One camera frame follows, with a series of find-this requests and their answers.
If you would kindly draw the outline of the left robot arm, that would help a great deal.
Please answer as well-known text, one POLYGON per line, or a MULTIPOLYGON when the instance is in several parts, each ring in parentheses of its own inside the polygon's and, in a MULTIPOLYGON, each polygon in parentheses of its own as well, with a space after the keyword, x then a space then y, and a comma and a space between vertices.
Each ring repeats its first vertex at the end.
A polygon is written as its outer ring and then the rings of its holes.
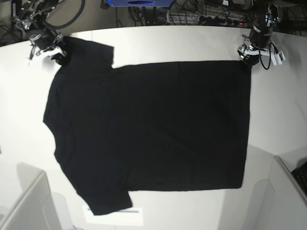
POLYGON ((263 64, 262 57, 268 57, 269 63, 263 66, 268 70, 271 64, 277 66, 285 61, 285 55, 271 40, 273 26, 280 19, 278 7, 265 1, 256 4, 260 12, 255 14, 249 35, 242 35, 243 44, 237 49, 243 63, 250 68, 254 65, 263 64))

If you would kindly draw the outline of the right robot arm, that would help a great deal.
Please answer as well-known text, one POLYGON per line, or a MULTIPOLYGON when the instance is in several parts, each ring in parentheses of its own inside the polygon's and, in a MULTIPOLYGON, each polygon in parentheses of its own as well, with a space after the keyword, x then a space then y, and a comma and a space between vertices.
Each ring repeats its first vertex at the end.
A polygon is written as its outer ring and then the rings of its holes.
POLYGON ((27 0, 12 18, 25 38, 41 52, 56 48, 58 35, 47 25, 47 17, 59 3, 60 0, 27 0))

